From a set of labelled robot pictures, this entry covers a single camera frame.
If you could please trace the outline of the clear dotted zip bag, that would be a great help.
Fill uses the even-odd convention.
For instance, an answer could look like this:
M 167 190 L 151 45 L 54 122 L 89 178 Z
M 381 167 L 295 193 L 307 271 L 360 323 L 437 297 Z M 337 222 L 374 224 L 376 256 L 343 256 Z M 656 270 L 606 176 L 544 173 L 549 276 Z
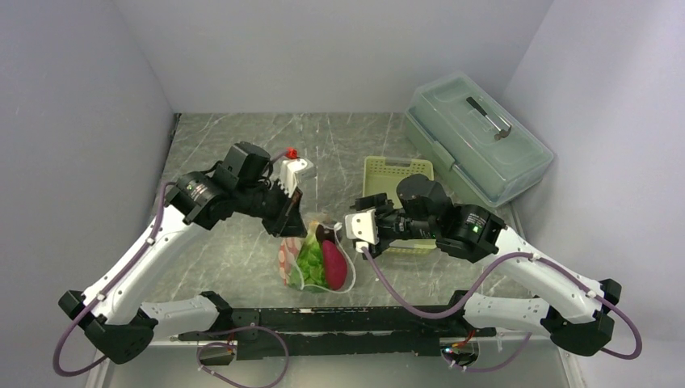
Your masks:
M 277 260 L 285 286 L 310 293 L 349 293 L 356 269 L 343 248 L 343 224 L 324 213 L 305 215 L 307 234 L 283 238 Z

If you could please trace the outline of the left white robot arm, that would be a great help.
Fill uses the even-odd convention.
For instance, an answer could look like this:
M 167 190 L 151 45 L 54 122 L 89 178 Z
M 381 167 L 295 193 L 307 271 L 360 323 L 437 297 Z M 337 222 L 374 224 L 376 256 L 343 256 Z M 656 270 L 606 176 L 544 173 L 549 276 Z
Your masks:
M 148 302 L 147 296 L 189 245 L 234 214 L 259 219 L 274 237 L 305 236 L 300 186 L 315 174 L 314 164 L 293 149 L 273 156 L 240 141 L 207 170 L 164 183 L 155 217 L 139 239 L 94 284 L 60 298 L 70 327 L 82 329 L 103 357 L 118 365 L 172 335 L 226 337 L 233 309 L 218 293 L 163 303 Z

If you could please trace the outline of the purple eggplant toy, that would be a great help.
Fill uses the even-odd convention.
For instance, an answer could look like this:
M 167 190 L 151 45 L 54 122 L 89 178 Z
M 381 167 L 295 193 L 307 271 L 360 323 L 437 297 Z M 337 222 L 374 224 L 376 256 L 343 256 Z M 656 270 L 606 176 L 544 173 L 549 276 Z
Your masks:
M 329 240 L 321 243 L 321 253 L 327 284 L 332 290 L 341 289 L 347 278 L 347 260 L 344 254 L 335 243 Z

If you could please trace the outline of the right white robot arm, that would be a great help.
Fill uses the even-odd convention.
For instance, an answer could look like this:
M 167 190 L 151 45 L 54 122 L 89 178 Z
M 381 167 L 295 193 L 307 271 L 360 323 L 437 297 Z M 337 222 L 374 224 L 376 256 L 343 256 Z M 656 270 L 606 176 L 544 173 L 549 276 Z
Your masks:
M 570 271 L 521 237 L 500 217 L 478 205 L 454 203 L 443 186 L 424 175 L 404 178 L 399 206 L 384 194 L 359 198 L 344 218 L 355 249 L 373 261 L 392 242 L 429 239 L 452 258 L 499 272 L 530 291 L 531 297 L 487 297 L 476 285 L 460 291 L 441 312 L 412 307 L 422 318 L 445 318 L 454 335 L 471 329 L 502 328 L 544 335 L 579 356 L 605 351 L 611 341 L 620 284 Z

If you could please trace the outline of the green cabbage toy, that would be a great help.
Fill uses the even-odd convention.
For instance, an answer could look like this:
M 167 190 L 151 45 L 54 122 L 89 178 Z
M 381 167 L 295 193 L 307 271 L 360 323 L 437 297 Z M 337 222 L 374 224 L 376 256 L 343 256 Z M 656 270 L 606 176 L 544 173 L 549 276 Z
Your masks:
M 309 236 L 304 240 L 297 258 L 297 264 L 304 276 L 305 285 L 317 285 L 328 288 L 324 276 L 321 244 L 315 237 Z

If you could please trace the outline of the dark purple mangosteen toy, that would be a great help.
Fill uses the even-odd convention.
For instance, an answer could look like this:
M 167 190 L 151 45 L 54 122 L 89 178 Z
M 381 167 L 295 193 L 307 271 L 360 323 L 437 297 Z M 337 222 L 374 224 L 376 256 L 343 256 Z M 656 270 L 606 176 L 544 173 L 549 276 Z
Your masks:
M 336 232 L 334 229 L 319 224 L 315 229 L 316 240 L 323 244 L 325 241 L 336 243 Z

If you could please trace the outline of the pale green plastic basket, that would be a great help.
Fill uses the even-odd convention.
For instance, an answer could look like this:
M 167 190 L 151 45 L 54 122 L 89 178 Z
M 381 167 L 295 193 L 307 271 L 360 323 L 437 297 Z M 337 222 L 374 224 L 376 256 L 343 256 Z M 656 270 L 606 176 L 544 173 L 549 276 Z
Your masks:
M 406 177 L 420 174 L 434 180 L 433 165 L 430 161 L 415 158 L 389 158 L 367 156 L 364 159 L 362 196 L 385 193 L 399 209 L 397 185 Z M 428 255 L 436 248 L 434 240 L 396 240 L 389 245 L 387 252 L 403 255 Z

